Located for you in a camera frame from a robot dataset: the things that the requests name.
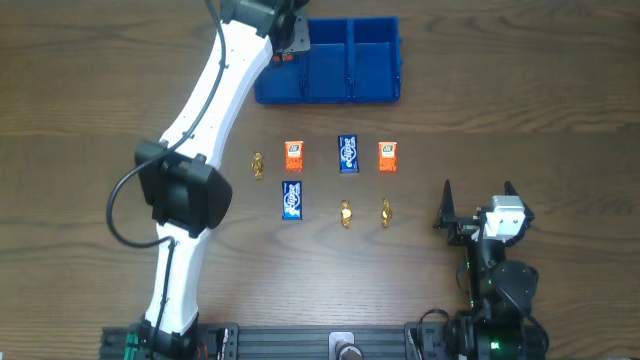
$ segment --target wood grain surface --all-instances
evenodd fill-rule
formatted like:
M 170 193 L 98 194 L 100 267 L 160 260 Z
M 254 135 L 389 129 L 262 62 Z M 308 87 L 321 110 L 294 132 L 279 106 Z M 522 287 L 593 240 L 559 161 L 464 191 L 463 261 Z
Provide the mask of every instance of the wood grain surface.
M 640 3 L 315 0 L 308 11 L 398 16 L 402 98 L 264 107 L 249 95 L 221 168 L 235 194 L 207 249 L 201 320 L 402 324 L 464 309 L 463 251 L 430 228 L 443 182 L 471 214 L 511 180 L 537 219 L 508 257 L 540 272 L 534 314 L 550 355 L 640 354 Z M 6 359 L 96 359 L 101 328 L 146 309 L 157 251 L 119 245 L 104 208 L 137 143 L 181 110 L 213 35 L 201 1 L 0 2 Z M 358 175 L 338 174 L 341 133 L 359 135 Z M 300 223 L 280 219 L 280 182 L 296 178 L 286 140 L 305 141 Z M 378 141 L 398 142 L 397 175 L 377 172 Z M 116 217 L 131 238 L 154 238 L 137 183 Z

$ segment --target blue tray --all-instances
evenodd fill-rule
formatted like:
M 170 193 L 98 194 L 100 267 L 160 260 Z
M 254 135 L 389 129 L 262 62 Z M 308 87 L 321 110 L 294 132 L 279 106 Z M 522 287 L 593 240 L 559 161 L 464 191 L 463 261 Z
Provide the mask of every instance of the blue tray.
M 261 104 L 377 103 L 400 98 L 398 18 L 309 19 L 311 50 L 272 62 L 255 84 Z

